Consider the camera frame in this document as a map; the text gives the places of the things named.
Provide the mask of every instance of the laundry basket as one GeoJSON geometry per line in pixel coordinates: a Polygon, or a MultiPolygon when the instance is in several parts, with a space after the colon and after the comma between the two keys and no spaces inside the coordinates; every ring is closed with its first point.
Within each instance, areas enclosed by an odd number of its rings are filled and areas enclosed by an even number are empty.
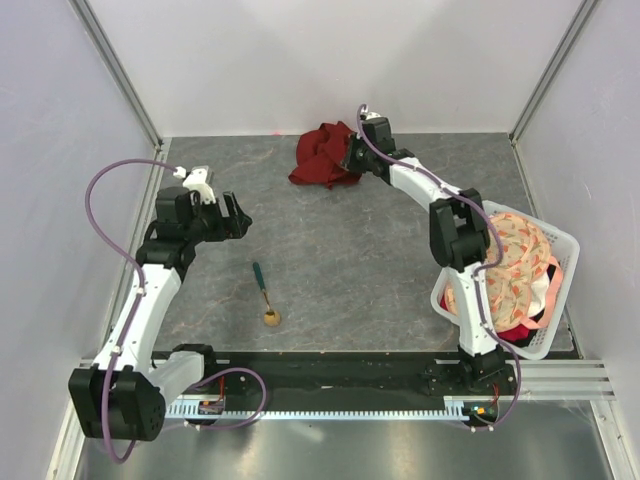
{"type": "MultiPolygon", "coordinates": [[[[551,244],[551,252],[553,256],[558,260],[560,268],[562,269],[562,285],[560,286],[560,290],[558,290],[556,305],[553,311],[553,316],[551,317],[551,321],[549,322],[549,326],[537,330],[535,337],[533,337],[531,343],[527,347],[516,347],[515,345],[512,345],[516,353],[522,358],[527,358],[529,360],[540,360],[546,357],[549,353],[549,350],[551,349],[551,342],[553,342],[553,337],[558,330],[560,318],[562,317],[562,312],[564,311],[564,305],[567,301],[567,295],[569,294],[569,287],[571,287],[573,274],[575,273],[576,264],[578,263],[580,245],[578,244],[577,240],[568,233],[558,230],[556,227],[549,225],[542,220],[530,217],[529,215],[514,210],[513,208],[509,208],[505,205],[500,205],[498,203],[485,200],[484,202],[482,202],[482,204],[488,215],[495,215],[497,213],[503,212],[517,213],[518,215],[527,218],[531,222],[535,223],[538,227],[540,227],[540,229],[549,239],[549,243],[551,244]]],[[[433,292],[431,293],[431,305],[437,313],[450,320],[452,323],[458,325],[458,317],[446,311],[440,306],[440,300],[442,300],[442,296],[444,295],[447,281],[447,274],[444,270],[442,270],[442,272],[440,272],[440,276],[438,277],[438,281],[436,282],[436,285],[433,289],[433,292]]]]}

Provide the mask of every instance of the red cloth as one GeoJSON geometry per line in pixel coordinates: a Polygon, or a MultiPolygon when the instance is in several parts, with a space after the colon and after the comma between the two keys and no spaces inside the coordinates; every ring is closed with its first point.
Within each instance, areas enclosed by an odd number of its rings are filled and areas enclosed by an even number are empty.
{"type": "Polygon", "coordinates": [[[289,174],[296,185],[353,185],[361,175],[347,172],[340,166],[347,153],[349,136],[353,132],[344,123],[323,123],[318,130],[300,137],[296,149],[298,166],[289,174]]]}
{"type": "MultiPolygon", "coordinates": [[[[444,295],[440,299],[440,306],[442,308],[444,308],[445,310],[447,310],[447,304],[444,301],[444,295]]],[[[498,336],[501,339],[506,340],[507,342],[513,343],[516,340],[522,340],[524,338],[527,338],[529,336],[529,332],[530,331],[531,330],[529,330],[527,327],[525,327],[524,325],[519,323],[517,327],[512,328],[511,330],[507,330],[506,332],[498,333],[498,336]]]]}

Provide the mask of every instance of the purple cable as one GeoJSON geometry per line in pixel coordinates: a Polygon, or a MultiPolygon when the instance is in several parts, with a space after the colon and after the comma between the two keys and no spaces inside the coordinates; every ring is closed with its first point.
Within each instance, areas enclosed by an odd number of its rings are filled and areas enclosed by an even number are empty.
{"type": "MultiPolygon", "coordinates": [[[[104,242],[107,245],[109,245],[113,250],[115,250],[116,253],[124,257],[124,259],[133,266],[133,268],[136,271],[136,274],[138,275],[139,285],[141,288],[144,288],[145,279],[144,279],[144,272],[142,271],[142,267],[138,265],[138,263],[135,261],[135,259],[131,255],[129,255],[122,248],[120,248],[113,240],[111,240],[107,236],[106,233],[104,233],[102,228],[100,228],[100,226],[98,225],[98,222],[96,222],[96,219],[93,216],[93,211],[91,210],[91,193],[93,192],[93,188],[96,186],[96,183],[98,183],[98,180],[100,180],[100,178],[102,178],[104,174],[106,174],[107,172],[110,172],[114,168],[120,167],[122,165],[129,165],[129,164],[158,166],[158,167],[166,168],[167,170],[171,170],[173,172],[177,170],[176,167],[167,165],[165,163],[156,162],[155,160],[146,160],[146,159],[137,159],[137,158],[132,158],[129,160],[121,160],[119,162],[112,163],[111,165],[104,167],[102,170],[96,173],[95,176],[89,182],[89,186],[87,187],[87,191],[85,192],[85,195],[84,195],[84,209],[87,212],[87,218],[89,219],[89,223],[91,224],[95,232],[98,234],[98,236],[102,240],[104,240],[104,242]]],[[[118,339],[116,340],[114,349],[116,347],[122,347],[122,345],[124,344],[124,340],[127,336],[127,332],[131,327],[131,322],[133,322],[133,318],[135,317],[135,314],[138,310],[138,306],[140,305],[140,302],[142,301],[143,296],[144,296],[144,293],[142,292],[139,292],[136,294],[136,297],[133,301],[133,305],[131,306],[131,310],[129,310],[127,319],[124,322],[124,326],[120,331],[120,335],[118,335],[118,339]]],[[[109,429],[109,391],[111,389],[111,379],[113,378],[113,371],[116,367],[117,361],[118,361],[118,354],[112,351],[111,358],[109,359],[109,365],[107,366],[107,371],[104,377],[104,383],[102,385],[100,419],[102,422],[102,436],[104,437],[104,445],[105,445],[105,448],[107,449],[109,458],[111,458],[113,462],[121,464],[127,461],[129,456],[131,455],[131,452],[133,452],[133,448],[136,442],[132,441],[129,444],[129,447],[125,451],[124,455],[122,457],[119,457],[113,447],[113,441],[111,439],[111,431],[109,429]]]]}
{"type": "Polygon", "coordinates": [[[258,405],[258,408],[256,409],[256,411],[253,412],[253,414],[250,417],[245,418],[241,422],[234,423],[233,425],[198,425],[199,429],[201,430],[234,430],[236,428],[249,425],[251,422],[256,420],[260,416],[260,414],[264,411],[264,406],[267,403],[267,385],[264,383],[264,380],[260,375],[258,375],[256,372],[248,368],[233,367],[233,368],[227,368],[226,370],[221,370],[215,375],[211,375],[210,377],[207,377],[204,380],[199,381],[198,383],[194,383],[189,388],[203,387],[217,380],[218,378],[228,375],[230,373],[247,373],[258,381],[258,383],[260,384],[260,388],[262,389],[262,400],[260,400],[260,405],[258,405]]]}
{"type": "MultiPolygon", "coordinates": [[[[356,123],[358,125],[358,134],[360,135],[362,140],[364,140],[364,143],[367,144],[367,146],[371,149],[371,151],[373,153],[375,153],[378,157],[380,157],[385,162],[390,163],[392,165],[398,165],[400,167],[405,167],[405,168],[414,170],[414,166],[413,165],[408,164],[406,162],[403,162],[401,160],[396,160],[394,158],[391,158],[389,155],[386,155],[385,153],[381,152],[380,149],[378,149],[378,147],[376,147],[373,144],[373,142],[367,138],[366,134],[364,133],[364,128],[362,127],[362,118],[360,117],[367,110],[368,110],[367,104],[363,103],[358,108],[358,115],[356,116],[356,123]]],[[[452,190],[449,190],[448,188],[443,186],[442,180],[440,180],[440,178],[438,178],[436,175],[434,175],[432,172],[430,172],[426,168],[417,168],[415,170],[418,173],[421,173],[422,175],[427,177],[433,183],[435,183],[438,187],[440,187],[440,189],[444,193],[446,193],[450,197],[455,198],[456,200],[464,203],[465,205],[468,205],[473,210],[475,210],[476,213],[478,215],[480,215],[480,217],[482,217],[482,220],[484,220],[484,222],[487,224],[487,227],[491,231],[491,235],[493,235],[493,238],[494,238],[494,240],[496,242],[496,245],[498,247],[498,258],[492,263],[487,263],[487,264],[484,264],[484,265],[480,265],[478,268],[476,268],[475,271],[473,272],[474,277],[477,277],[478,273],[480,273],[482,270],[488,270],[489,268],[497,267],[498,265],[500,265],[500,263],[502,263],[502,259],[504,257],[504,253],[503,253],[503,250],[502,250],[502,240],[500,239],[500,235],[498,235],[498,231],[496,230],[496,227],[491,223],[491,219],[489,219],[489,216],[486,214],[486,212],[483,210],[483,208],[481,206],[479,206],[478,204],[476,204],[474,201],[469,200],[468,198],[463,197],[462,195],[459,195],[456,192],[454,192],[452,190]]],[[[504,414],[499,419],[497,419],[496,422],[492,425],[492,427],[494,427],[494,426],[500,425],[511,414],[513,408],[515,407],[516,402],[518,401],[518,397],[520,396],[520,384],[521,384],[521,379],[522,379],[522,367],[520,365],[520,359],[518,358],[518,354],[513,349],[513,347],[511,345],[509,345],[507,342],[505,342],[504,340],[502,340],[500,337],[498,337],[498,335],[496,335],[494,333],[494,331],[491,329],[491,327],[489,326],[489,322],[487,321],[487,318],[485,316],[485,311],[484,311],[484,308],[483,308],[483,305],[482,305],[482,296],[481,296],[481,294],[482,294],[481,288],[482,287],[481,287],[480,282],[475,278],[474,278],[474,285],[475,285],[476,300],[478,301],[478,310],[480,311],[480,320],[482,321],[482,325],[483,325],[485,331],[487,332],[487,334],[493,340],[495,340],[496,343],[498,343],[500,346],[502,346],[505,350],[507,350],[513,356],[513,359],[514,359],[515,364],[516,364],[516,372],[517,372],[517,377],[518,377],[518,382],[516,384],[516,392],[513,395],[513,400],[511,400],[511,403],[509,404],[509,407],[504,412],[504,414]]],[[[487,427],[476,427],[476,430],[488,430],[488,429],[489,429],[488,426],[487,427]]]]}

